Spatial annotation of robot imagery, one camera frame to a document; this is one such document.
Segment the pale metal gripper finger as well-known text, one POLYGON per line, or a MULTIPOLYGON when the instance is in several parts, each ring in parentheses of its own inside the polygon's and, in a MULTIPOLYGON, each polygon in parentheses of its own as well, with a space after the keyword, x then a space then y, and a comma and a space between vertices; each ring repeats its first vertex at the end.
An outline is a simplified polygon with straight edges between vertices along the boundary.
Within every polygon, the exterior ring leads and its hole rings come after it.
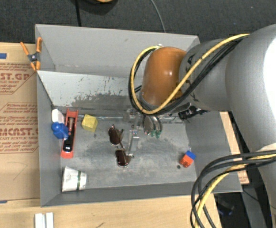
POLYGON ((128 109, 126 111, 126 122, 130 124, 131 130, 137 129, 139 122, 139 112, 135 109, 128 109))
POLYGON ((138 148, 139 139, 138 130, 131 130, 129 136, 129 147, 127 150, 127 155, 131 158, 134 158, 135 152, 138 148))

